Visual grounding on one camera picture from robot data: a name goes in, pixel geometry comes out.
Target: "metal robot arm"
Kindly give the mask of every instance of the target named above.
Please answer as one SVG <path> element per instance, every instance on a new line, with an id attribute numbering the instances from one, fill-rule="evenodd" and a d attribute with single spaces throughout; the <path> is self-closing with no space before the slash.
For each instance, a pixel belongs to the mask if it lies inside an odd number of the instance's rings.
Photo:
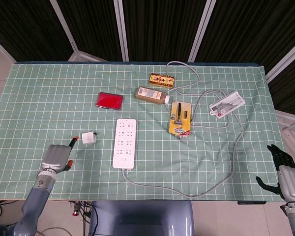
<path id="1" fill-rule="evenodd" d="M 56 174 L 68 171 L 70 152 L 79 137 L 74 137 L 68 146 L 50 145 L 41 164 L 36 182 L 22 207 L 22 219 L 11 227 L 0 226 L 0 236 L 34 236 L 37 221 L 56 182 Z"/>
<path id="2" fill-rule="evenodd" d="M 256 177 L 261 188 L 272 193 L 281 195 L 286 204 L 281 206 L 287 215 L 293 235 L 295 236 L 295 163 L 293 158 L 286 152 L 280 150 L 277 146 L 267 146 L 273 156 L 273 162 L 277 170 L 278 186 L 269 186 Z"/>

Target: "white metal frame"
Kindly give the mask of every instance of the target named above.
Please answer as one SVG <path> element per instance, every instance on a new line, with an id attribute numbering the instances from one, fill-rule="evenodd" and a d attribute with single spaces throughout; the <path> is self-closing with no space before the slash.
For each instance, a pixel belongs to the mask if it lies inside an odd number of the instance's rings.
<path id="1" fill-rule="evenodd" d="M 10 53 L 7 52 L 6 49 L 4 49 L 3 46 L 1 46 L 1 44 L 0 44 L 0 52 L 2 52 L 3 55 L 9 58 L 9 60 L 12 61 L 12 63 L 16 63 L 16 60 L 10 55 Z"/>
<path id="2" fill-rule="evenodd" d="M 270 83 L 289 64 L 295 60 L 295 46 L 266 74 L 266 80 Z"/>
<path id="3" fill-rule="evenodd" d="M 196 59 L 196 56 L 198 54 L 198 50 L 200 48 L 203 36 L 205 34 L 205 31 L 207 29 L 208 22 L 211 18 L 214 6 L 215 6 L 216 0 L 206 0 L 205 8 L 203 9 L 201 20 L 199 23 L 199 27 L 196 33 L 195 40 L 193 42 L 188 62 L 194 62 Z"/>
<path id="4" fill-rule="evenodd" d="M 278 119 L 278 123 L 283 126 L 282 132 L 288 133 L 289 136 L 292 136 L 295 140 L 295 115 L 278 110 L 275 110 L 275 112 L 278 118 L 287 119 L 286 122 L 282 122 L 280 119 Z"/>
<path id="5" fill-rule="evenodd" d="M 123 61 L 129 61 L 126 27 L 124 24 L 122 0 L 114 0 L 121 55 Z"/>
<path id="6" fill-rule="evenodd" d="M 105 61 L 102 58 L 98 58 L 96 56 L 93 56 L 91 54 L 82 52 L 78 49 L 78 46 L 72 36 L 72 33 L 69 29 L 69 26 L 67 24 L 67 22 L 65 21 L 65 18 L 63 16 L 63 13 L 61 12 L 61 9 L 59 7 L 59 4 L 57 2 L 57 0 L 50 0 L 51 5 L 53 6 L 55 13 L 62 25 L 62 28 L 65 32 L 65 34 L 67 35 L 69 42 L 71 44 L 71 47 L 73 49 L 73 54 L 71 55 L 71 57 L 69 58 L 68 61 L 83 61 L 83 59 L 87 59 L 89 61 Z"/>

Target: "gray cable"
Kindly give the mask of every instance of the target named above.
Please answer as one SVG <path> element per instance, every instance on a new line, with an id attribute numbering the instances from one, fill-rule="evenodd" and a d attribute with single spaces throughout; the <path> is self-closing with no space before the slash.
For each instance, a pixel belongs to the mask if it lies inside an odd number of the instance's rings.
<path id="1" fill-rule="evenodd" d="M 72 234 L 68 231 L 68 230 L 66 230 L 66 229 L 64 229 L 64 228 L 62 228 L 62 227 L 52 227 L 52 228 L 47 228 L 47 229 L 45 229 L 45 230 L 43 230 L 42 232 L 40 232 L 40 231 L 36 231 L 37 233 L 39 233 L 39 236 L 45 236 L 44 235 L 44 233 L 46 232 L 46 231 L 48 231 L 48 230 L 62 230 L 62 231 L 65 231 L 65 232 L 67 232 L 70 236 L 72 236 Z"/>
<path id="2" fill-rule="evenodd" d="M 194 112 L 193 112 L 193 116 L 192 116 L 192 119 L 191 119 L 191 124 L 193 124 L 193 126 L 195 126 L 195 127 L 210 128 L 210 129 L 222 129 L 222 128 L 228 128 L 229 125 L 230 125 L 230 121 L 229 121 L 229 117 L 228 117 L 228 115 L 226 116 L 226 117 L 227 117 L 227 124 L 226 124 L 225 126 L 211 127 L 211 126 L 203 126 L 203 125 L 196 125 L 196 124 L 194 124 L 194 120 L 196 119 L 196 110 L 197 110 L 197 108 L 198 108 L 198 106 L 199 106 L 199 104 L 200 104 L 202 98 L 203 98 L 205 95 L 212 94 L 212 93 L 213 93 L 215 96 L 217 96 L 217 97 L 219 98 L 219 96 L 218 96 L 216 93 L 219 92 L 219 93 L 221 93 L 221 94 L 223 94 L 223 95 L 225 96 L 225 92 L 223 92 L 223 91 L 221 91 L 221 90 L 208 90 L 208 91 L 205 91 L 205 92 L 202 93 L 202 94 L 197 94 L 197 93 L 183 93 L 183 92 L 178 91 L 178 89 L 181 89 L 181 88 L 185 88 L 185 87 L 190 87 L 190 86 L 196 85 L 198 82 L 200 82 L 200 76 L 199 76 L 199 74 L 195 71 L 194 68 L 192 68 L 190 65 L 188 65 L 188 64 L 186 64 L 186 63 L 184 63 L 184 62 L 181 62 L 181 61 L 170 61 L 169 63 L 167 63 L 167 65 L 166 65 L 166 73 L 167 73 L 167 75 L 169 74 L 169 73 L 168 73 L 168 66 L 169 66 L 170 64 L 172 64 L 172 63 L 179 63 L 179 64 L 182 64 L 182 65 L 187 66 L 187 67 L 188 67 L 191 71 L 193 71 L 193 73 L 197 76 L 197 81 L 196 81 L 196 82 L 191 83 L 191 84 L 189 84 L 189 85 L 184 85 L 184 86 L 174 87 L 174 88 L 168 90 L 167 92 L 165 92 L 165 93 L 169 93 L 169 92 L 175 90 L 175 91 L 176 91 L 178 94 L 180 94 L 180 95 L 200 96 L 200 98 L 199 98 L 199 100 L 198 100 L 198 102 L 197 102 L 197 104 L 196 104 L 196 107 L 195 107 L 195 109 L 194 109 Z M 235 173 L 236 147 L 237 147 L 237 144 L 238 144 L 239 140 L 241 139 L 241 137 L 242 137 L 242 135 L 243 135 L 243 133 L 244 133 L 244 128 L 243 128 L 243 126 L 242 126 L 242 124 L 241 124 L 241 122 L 240 122 L 238 116 L 237 116 L 234 112 L 232 112 L 232 114 L 235 116 L 236 120 L 238 121 L 238 123 L 239 123 L 239 125 L 240 125 L 240 127 L 241 127 L 241 132 L 240 132 L 240 134 L 238 135 L 238 137 L 236 138 L 236 140 L 235 140 L 235 144 L 234 144 L 234 148 L 233 148 L 233 158 L 232 158 L 232 168 L 231 168 L 232 171 L 231 171 L 231 173 L 230 173 L 225 179 L 223 179 L 222 181 L 220 181 L 218 184 L 216 184 L 215 186 L 213 186 L 212 188 L 210 188 L 210 189 L 207 190 L 206 192 L 201 193 L 201 194 L 198 194 L 198 195 L 192 195 L 192 196 L 191 196 L 191 195 L 184 194 L 184 193 L 182 193 L 182 192 L 179 192 L 178 190 L 175 190 L 175 189 L 172 189 L 172 188 L 168 188 L 168 187 L 154 186 L 154 185 L 145 185 L 145 184 L 135 183 L 135 182 L 133 182 L 133 181 L 131 181 L 131 180 L 129 180 L 129 179 L 127 178 L 127 176 L 125 175 L 125 172 L 126 172 L 125 169 L 122 169 L 122 170 L 121 170 L 123 178 L 124 178 L 128 183 L 131 183 L 131 184 L 133 184 L 133 185 L 135 185 L 135 186 L 144 187 L 144 188 L 158 188 L 158 189 L 163 189 L 163 190 L 169 190 L 169 191 L 172 191 L 172 192 L 177 193 L 177 194 L 179 194 L 179 195 L 182 195 L 183 197 L 186 197 L 186 198 L 188 198 L 188 199 L 199 198 L 199 197 L 201 197 L 201 196 L 203 196 L 203 195 L 205 195 L 205 194 L 211 192 L 212 190 L 216 189 L 218 186 L 220 186 L 221 184 L 223 184 L 224 182 L 226 182 L 226 181 L 228 181 L 230 178 L 232 178 L 233 175 L 234 175 L 234 173 Z"/>

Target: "green checkered tablecloth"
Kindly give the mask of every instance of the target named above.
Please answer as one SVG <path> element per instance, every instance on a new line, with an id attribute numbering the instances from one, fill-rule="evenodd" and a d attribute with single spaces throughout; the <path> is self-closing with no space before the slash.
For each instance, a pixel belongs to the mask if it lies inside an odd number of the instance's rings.
<path id="1" fill-rule="evenodd" d="M 185 93 L 221 89 L 237 90 L 246 104 L 236 110 L 244 135 L 236 152 L 233 178 L 201 200 L 266 200 L 279 196 L 262 190 L 255 176 L 277 182 L 267 144 L 283 147 L 273 103 L 261 67 L 194 66 L 202 81 Z M 121 171 L 112 167 L 116 120 L 138 121 L 135 168 L 132 181 L 199 194 L 213 187 L 231 171 L 232 151 L 240 126 L 234 115 L 227 129 L 193 127 L 181 141 L 169 134 L 169 112 L 164 105 L 137 100 L 138 86 L 147 86 L 152 72 L 165 74 L 164 65 L 126 64 L 16 64 L 11 67 L 0 96 L 0 199 L 24 199 L 40 169 L 50 144 L 69 144 L 75 135 L 97 132 L 96 144 L 79 141 L 71 152 L 73 167 L 58 175 L 51 199 L 133 200 L 182 199 L 160 189 L 126 184 Z M 176 85 L 196 80 L 184 66 L 170 66 Z M 154 87 L 162 91 L 165 88 Z M 120 111 L 95 106 L 99 92 L 122 94 Z M 171 101 L 190 102 L 198 97 L 170 93 Z M 225 125 L 210 116 L 206 96 L 197 110 L 197 123 Z"/>

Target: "small box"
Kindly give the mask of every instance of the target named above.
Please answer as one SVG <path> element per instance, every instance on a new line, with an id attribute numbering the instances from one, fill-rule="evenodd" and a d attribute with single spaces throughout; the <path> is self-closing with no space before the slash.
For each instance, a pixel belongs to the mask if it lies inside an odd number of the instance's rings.
<path id="1" fill-rule="evenodd" d="M 95 132 L 87 132 L 82 134 L 82 144 L 95 144 L 96 142 L 96 133 Z"/>
<path id="2" fill-rule="evenodd" d="M 174 79 L 173 76 L 152 73 L 149 77 L 149 84 L 172 89 L 174 86 Z"/>

